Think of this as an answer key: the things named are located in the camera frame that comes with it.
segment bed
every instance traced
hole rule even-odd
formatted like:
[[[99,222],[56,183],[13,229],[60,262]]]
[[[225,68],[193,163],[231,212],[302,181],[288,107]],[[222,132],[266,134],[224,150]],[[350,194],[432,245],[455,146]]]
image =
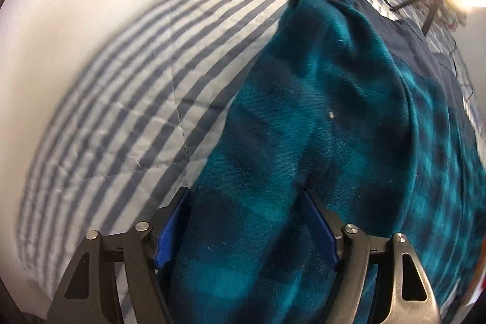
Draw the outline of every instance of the bed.
[[[395,15],[383,0],[367,1],[391,20],[424,21],[413,7]],[[164,0],[89,63],[38,146],[19,213],[20,258],[50,297],[87,230],[125,232],[192,185],[286,2]],[[485,134],[460,52],[438,24],[426,39],[457,77],[484,163]],[[122,268],[118,279],[130,322]]]

